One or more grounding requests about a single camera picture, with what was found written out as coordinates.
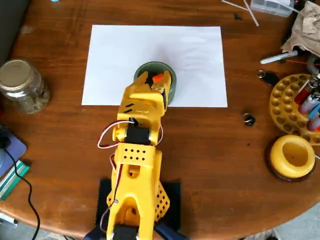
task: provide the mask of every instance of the green cup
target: green cup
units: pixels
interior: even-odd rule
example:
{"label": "green cup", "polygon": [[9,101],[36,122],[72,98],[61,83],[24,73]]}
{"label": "green cup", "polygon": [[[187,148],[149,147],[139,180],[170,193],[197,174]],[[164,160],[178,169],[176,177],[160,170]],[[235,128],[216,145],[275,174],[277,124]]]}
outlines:
{"label": "green cup", "polygon": [[133,81],[135,81],[141,74],[144,72],[152,72],[155,74],[163,74],[164,71],[169,71],[171,75],[171,86],[168,95],[168,106],[171,104],[172,100],[174,99],[175,92],[176,92],[176,85],[177,85],[177,76],[175,71],[167,64],[160,62],[160,61],[150,61],[143,65],[141,65],[137,71],[135,71]]}

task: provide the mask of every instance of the white paper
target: white paper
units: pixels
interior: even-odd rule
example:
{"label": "white paper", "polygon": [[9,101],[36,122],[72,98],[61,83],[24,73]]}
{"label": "white paper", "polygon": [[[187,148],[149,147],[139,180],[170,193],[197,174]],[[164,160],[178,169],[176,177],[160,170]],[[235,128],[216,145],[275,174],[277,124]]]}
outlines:
{"label": "white paper", "polygon": [[151,61],[175,71],[170,107],[227,107],[219,26],[93,25],[82,105],[120,105],[136,70]]}

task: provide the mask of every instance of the black cable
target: black cable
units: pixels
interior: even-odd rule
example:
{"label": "black cable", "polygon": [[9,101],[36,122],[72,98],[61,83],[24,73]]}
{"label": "black cable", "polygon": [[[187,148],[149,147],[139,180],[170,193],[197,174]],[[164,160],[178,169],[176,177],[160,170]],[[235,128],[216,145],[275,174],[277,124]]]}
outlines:
{"label": "black cable", "polygon": [[73,237],[70,237],[70,236],[66,236],[66,235],[63,235],[64,236],[64,239],[66,239],[66,240],[69,240],[69,239],[71,239],[71,240],[75,240]]}
{"label": "black cable", "polygon": [[37,221],[37,224],[36,224],[36,229],[35,229],[35,232],[34,232],[34,235],[32,237],[32,240],[35,240],[37,235],[38,235],[38,232],[39,232],[39,228],[40,228],[40,217],[39,217],[39,214],[37,212],[37,210],[35,209],[35,207],[32,205],[31,203],[31,194],[32,194],[32,185],[30,184],[30,182],[28,182],[23,176],[20,176],[18,174],[18,171],[17,171],[17,164],[16,164],[16,161],[15,159],[13,158],[13,156],[4,148],[3,149],[5,151],[6,154],[9,155],[9,157],[11,158],[11,160],[13,161],[13,166],[14,166],[14,172],[15,172],[15,175],[20,178],[21,180],[23,180],[26,184],[29,185],[29,196],[28,196],[28,203],[30,205],[30,208],[33,210],[35,216],[36,216],[36,221]]}

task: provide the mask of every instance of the wooden table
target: wooden table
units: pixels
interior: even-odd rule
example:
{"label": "wooden table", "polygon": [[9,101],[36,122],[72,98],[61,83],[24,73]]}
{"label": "wooden table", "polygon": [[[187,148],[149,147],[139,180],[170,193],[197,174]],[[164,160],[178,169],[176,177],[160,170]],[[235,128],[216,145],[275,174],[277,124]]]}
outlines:
{"label": "wooden table", "polygon": [[[267,145],[282,133],[268,111],[272,88],[256,71],[264,67],[281,78],[307,71],[295,63],[260,65],[261,58],[280,52],[290,19],[255,16],[260,27],[248,12],[212,0],[31,1],[11,57],[39,69],[52,99],[34,115],[5,102],[1,123],[27,144],[23,160],[31,163],[26,178],[41,228],[83,238],[94,227],[99,180],[111,175],[112,150],[98,149],[96,141],[118,107],[81,106],[92,24],[221,26],[228,108],[169,108],[162,119],[160,179],[182,183],[182,233],[197,240],[236,239],[316,204],[319,166],[307,180],[288,183],[265,165]],[[256,117],[254,127],[244,125],[244,110]],[[0,210],[35,226],[28,191],[20,182]]]}

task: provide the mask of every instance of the jar lid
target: jar lid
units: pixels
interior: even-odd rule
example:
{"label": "jar lid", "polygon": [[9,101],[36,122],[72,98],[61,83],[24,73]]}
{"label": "jar lid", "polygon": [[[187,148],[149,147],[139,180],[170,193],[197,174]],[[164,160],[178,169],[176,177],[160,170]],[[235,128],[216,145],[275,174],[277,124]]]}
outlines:
{"label": "jar lid", "polygon": [[7,61],[0,67],[0,89],[17,92],[25,89],[34,77],[33,67],[22,59]]}

